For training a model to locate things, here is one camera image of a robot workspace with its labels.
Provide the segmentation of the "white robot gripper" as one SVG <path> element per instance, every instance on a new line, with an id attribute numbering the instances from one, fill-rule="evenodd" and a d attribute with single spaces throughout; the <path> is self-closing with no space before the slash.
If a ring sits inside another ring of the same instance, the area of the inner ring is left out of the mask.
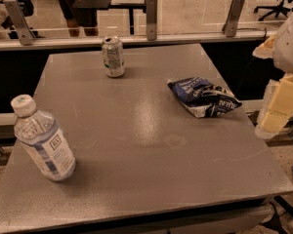
<path id="1" fill-rule="evenodd" d="M 257 118 L 255 135 L 261 139 L 277 136 L 293 117 L 293 13 L 279 28 L 255 48 L 252 55 L 258 59 L 273 59 L 276 68 L 286 74 L 279 80 L 270 80 L 266 86 L 263 108 Z"/>

